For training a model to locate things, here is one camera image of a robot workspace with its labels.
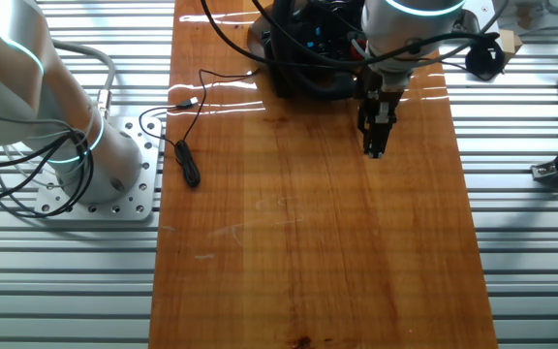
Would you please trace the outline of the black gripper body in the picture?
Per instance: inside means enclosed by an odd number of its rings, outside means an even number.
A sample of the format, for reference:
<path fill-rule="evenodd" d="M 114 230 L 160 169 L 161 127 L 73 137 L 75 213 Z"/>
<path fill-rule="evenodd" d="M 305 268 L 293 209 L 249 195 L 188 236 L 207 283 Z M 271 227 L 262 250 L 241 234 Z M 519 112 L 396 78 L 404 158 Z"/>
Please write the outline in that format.
<path fill-rule="evenodd" d="M 402 89 L 367 91 L 360 101 L 358 116 L 365 121 L 390 121 L 395 116 L 402 95 Z"/>

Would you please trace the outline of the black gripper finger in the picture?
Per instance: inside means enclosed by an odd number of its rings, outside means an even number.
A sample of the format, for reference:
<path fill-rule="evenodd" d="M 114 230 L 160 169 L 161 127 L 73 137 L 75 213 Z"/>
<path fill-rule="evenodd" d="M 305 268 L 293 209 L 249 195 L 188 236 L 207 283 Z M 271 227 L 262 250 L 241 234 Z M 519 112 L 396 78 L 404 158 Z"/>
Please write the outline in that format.
<path fill-rule="evenodd" d="M 395 119 L 387 122 L 370 125 L 370 157 L 381 158 L 386 151 L 390 131 L 395 124 Z"/>
<path fill-rule="evenodd" d="M 366 118 L 361 118 L 359 120 L 359 131 L 362 134 L 363 153 L 369 154 L 371 149 L 370 124 Z"/>

